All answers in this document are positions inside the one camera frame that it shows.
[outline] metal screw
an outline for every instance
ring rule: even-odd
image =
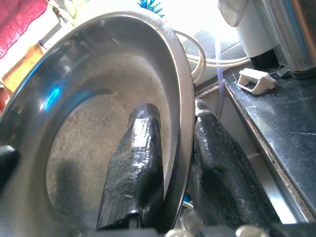
[[[243,225],[236,230],[236,237],[270,237],[259,227]]]

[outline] white plastic clip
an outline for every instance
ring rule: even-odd
[[[240,76],[237,85],[251,94],[259,95],[268,89],[272,90],[275,87],[276,80],[266,72],[245,68],[244,70],[241,70],[239,74]],[[249,82],[256,84],[253,89],[246,87]]]

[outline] marble countertop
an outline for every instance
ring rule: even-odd
[[[316,78],[281,79],[274,74],[277,83],[273,90],[252,95],[237,86],[239,71],[244,67],[224,73],[228,88],[315,214]]]

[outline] clear plastic tubing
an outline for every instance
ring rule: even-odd
[[[215,58],[216,60],[221,60],[221,38],[218,34],[215,35]],[[219,97],[218,97],[218,105],[216,109],[216,117],[220,120],[224,107],[224,96],[225,96],[225,79],[223,75],[223,68],[217,68],[217,78],[218,78],[218,86],[219,86]]]

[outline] metal bowl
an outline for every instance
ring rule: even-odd
[[[111,154],[141,103],[160,111],[163,219],[174,224],[192,149],[191,72],[159,17],[122,11],[61,39],[7,105],[0,144],[20,150],[22,159],[1,197],[0,234],[82,236],[94,228]]]

